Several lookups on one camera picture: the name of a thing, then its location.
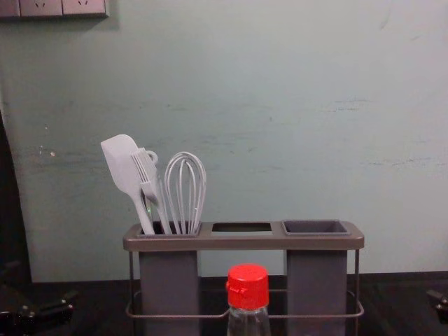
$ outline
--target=wall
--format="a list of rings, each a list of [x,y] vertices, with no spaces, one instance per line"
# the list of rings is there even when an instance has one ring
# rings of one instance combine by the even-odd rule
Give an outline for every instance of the wall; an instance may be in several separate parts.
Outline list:
[[[341,218],[365,233],[363,272],[448,269],[447,1],[112,5],[0,25],[35,281],[127,276],[137,216],[99,147],[120,133],[165,164],[202,158],[206,221]]]

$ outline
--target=plastic bottle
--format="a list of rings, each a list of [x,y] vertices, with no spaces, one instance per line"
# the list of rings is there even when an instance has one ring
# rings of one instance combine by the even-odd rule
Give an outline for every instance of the plastic bottle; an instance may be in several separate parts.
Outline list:
[[[226,287],[230,305],[227,336],[271,336],[267,270],[255,264],[234,266]]]

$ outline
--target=utensil holder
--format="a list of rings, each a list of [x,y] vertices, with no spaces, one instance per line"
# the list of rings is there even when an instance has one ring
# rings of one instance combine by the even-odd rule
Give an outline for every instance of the utensil holder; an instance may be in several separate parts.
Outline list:
[[[267,234],[255,235],[251,232]],[[363,314],[359,302],[359,250],[362,232],[338,220],[284,220],[274,222],[202,223],[196,235],[144,235],[140,225],[123,238],[129,251],[131,302],[128,316],[144,320],[144,336],[200,336],[200,278],[197,252],[203,250],[284,250],[287,273],[289,336],[344,336],[345,320]],[[355,251],[355,313],[346,313],[347,251]],[[135,312],[132,255],[139,253],[142,315]]]

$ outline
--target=white whisk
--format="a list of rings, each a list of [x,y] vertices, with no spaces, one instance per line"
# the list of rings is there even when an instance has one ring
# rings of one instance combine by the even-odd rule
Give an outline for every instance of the white whisk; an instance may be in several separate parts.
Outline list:
[[[175,190],[172,190],[172,179],[174,179]],[[188,183],[187,213],[183,203],[183,187],[186,182]],[[197,233],[204,206],[206,184],[207,175],[204,165],[196,155],[180,152],[169,161],[165,171],[164,188],[178,235]],[[176,193],[176,203],[173,201],[172,191]]]

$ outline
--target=power socket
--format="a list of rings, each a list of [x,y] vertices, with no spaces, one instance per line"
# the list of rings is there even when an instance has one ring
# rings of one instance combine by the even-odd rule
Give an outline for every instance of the power socket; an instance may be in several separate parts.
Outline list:
[[[17,18],[19,16],[19,0],[0,0],[0,18]]]
[[[107,0],[62,0],[64,15],[102,16],[107,15]]]
[[[20,0],[20,14],[24,17],[62,16],[62,0]]]

